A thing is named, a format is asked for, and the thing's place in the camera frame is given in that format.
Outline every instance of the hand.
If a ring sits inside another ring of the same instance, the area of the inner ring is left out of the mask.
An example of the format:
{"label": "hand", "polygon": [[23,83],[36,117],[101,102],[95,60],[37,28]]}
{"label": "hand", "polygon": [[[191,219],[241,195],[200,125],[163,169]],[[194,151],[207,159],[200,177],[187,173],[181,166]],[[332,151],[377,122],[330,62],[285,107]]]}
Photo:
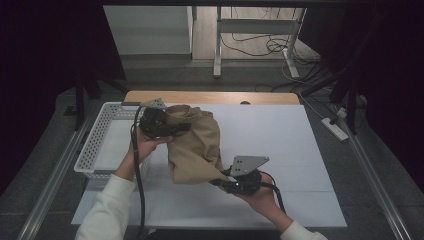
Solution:
{"label": "hand", "polygon": [[[150,139],[148,136],[144,135],[144,133],[139,127],[136,127],[136,131],[138,143],[138,158],[140,163],[142,163],[143,160],[156,149],[157,145],[172,141],[172,137]],[[127,155],[128,154],[134,155],[134,148],[132,142],[130,142]]]}
{"label": "hand", "polygon": [[[264,173],[261,175],[262,182],[272,183],[270,176]],[[281,232],[284,232],[293,223],[293,220],[277,206],[274,192],[270,188],[261,187],[252,196],[242,194],[235,194],[235,196],[247,202],[253,210],[270,220]]]}
{"label": "hand", "polygon": [[[267,174],[261,173],[262,182],[272,184],[272,179]],[[249,204],[249,206],[260,213],[261,215],[267,215],[270,211],[274,211],[277,206],[274,199],[274,192],[272,189],[267,187],[261,187],[255,194],[252,196],[235,194],[235,196],[243,199],[245,202]]]}
{"label": "hand", "polygon": [[[157,145],[172,141],[172,137],[162,137],[152,140],[145,136],[139,127],[136,127],[136,131],[139,163],[142,163],[156,149]],[[134,149],[131,142],[127,154],[115,171],[115,176],[132,181],[134,174]]]}

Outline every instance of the white cable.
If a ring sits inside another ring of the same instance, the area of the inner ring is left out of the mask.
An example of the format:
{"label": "white cable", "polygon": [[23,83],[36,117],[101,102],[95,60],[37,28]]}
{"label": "white cable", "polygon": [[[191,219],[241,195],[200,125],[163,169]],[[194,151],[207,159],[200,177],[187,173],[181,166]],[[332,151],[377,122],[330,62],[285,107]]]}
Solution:
{"label": "white cable", "polygon": [[312,109],[312,111],[314,111],[318,116],[320,116],[322,119],[324,119],[324,117],[321,114],[319,114],[317,111],[315,111],[315,109],[311,105],[309,105],[309,103],[303,98],[302,92],[299,92],[299,96],[303,99],[303,101],[306,104],[308,104],[308,106]]}

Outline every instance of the person's arm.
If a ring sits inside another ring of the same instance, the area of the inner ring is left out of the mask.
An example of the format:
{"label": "person's arm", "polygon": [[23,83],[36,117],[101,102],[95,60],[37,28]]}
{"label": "person's arm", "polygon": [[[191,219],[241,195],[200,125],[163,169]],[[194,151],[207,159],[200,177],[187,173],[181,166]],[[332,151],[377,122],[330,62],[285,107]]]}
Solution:
{"label": "person's arm", "polygon": [[[272,183],[271,177],[262,174],[262,181]],[[271,189],[261,187],[257,193],[252,196],[236,194],[237,197],[246,201],[250,207],[266,217],[282,233],[282,240],[326,240],[320,233],[312,233],[293,221],[276,204],[274,193]]]}
{"label": "person's arm", "polygon": [[[137,128],[140,163],[161,143],[171,137],[147,139]],[[134,152],[132,145],[102,192],[94,199],[91,210],[85,216],[75,239],[123,239],[129,220],[131,195],[135,188]]]}

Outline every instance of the white plastic basket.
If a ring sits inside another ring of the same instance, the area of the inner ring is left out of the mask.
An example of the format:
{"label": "white plastic basket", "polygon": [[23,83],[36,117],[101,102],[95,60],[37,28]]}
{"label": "white plastic basket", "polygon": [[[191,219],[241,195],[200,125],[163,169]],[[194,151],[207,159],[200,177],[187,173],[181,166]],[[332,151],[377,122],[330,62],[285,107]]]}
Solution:
{"label": "white plastic basket", "polygon": [[[135,113],[135,110],[123,109],[120,102],[103,104],[74,170],[90,179],[109,179],[128,151]],[[150,156],[140,164],[143,179],[147,175],[149,165]]]}

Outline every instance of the aluminum frame rail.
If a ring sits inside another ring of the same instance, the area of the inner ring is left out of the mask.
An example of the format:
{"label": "aluminum frame rail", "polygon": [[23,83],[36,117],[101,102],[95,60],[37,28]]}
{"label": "aluminum frame rail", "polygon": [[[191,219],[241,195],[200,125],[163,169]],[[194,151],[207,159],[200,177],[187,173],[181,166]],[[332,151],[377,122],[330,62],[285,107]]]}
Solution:
{"label": "aluminum frame rail", "polygon": [[347,133],[350,140],[349,143],[354,151],[359,165],[362,168],[362,171],[365,174],[365,177],[368,180],[369,185],[371,186],[374,196],[377,199],[378,204],[384,211],[384,215],[387,218],[387,221],[390,227],[393,230],[396,239],[399,240],[412,240],[412,236],[409,233],[405,222],[402,219],[396,205],[390,198],[386,188],[384,187],[380,177],[378,176],[370,158],[366,154],[366,151],[362,147],[362,144],[358,137],[352,133],[345,121],[340,121],[342,129]]}
{"label": "aluminum frame rail", "polygon": [[38,230],[40,229],[41,224],[43,223],[43,220],[51,206],[51,203],[53,202],[53,199],[59,190],[63,178],[66,175],[66,171],[68,170],[69,165],[73,160],[74,154],[77,151],[80,142],[84,138],[85,132],[90,130],[90,127],[94,124],[94,121],[97,117],[96,113],[98,113],[100,107],[100,102],[96,101],[94,103],[89,103],[88,116],[86,120],[82,123],[78,131],[74,131],[71,138],[69,139],[68,145],[62,152],[62,155],[60,156],[59,161],[53,169],[49,180],[38,197],[37,202],[35,203],[30,215],[27,218],[27,221],[23,225],[21,232],[18,235],[18,240],[32,240],[37,235]]}

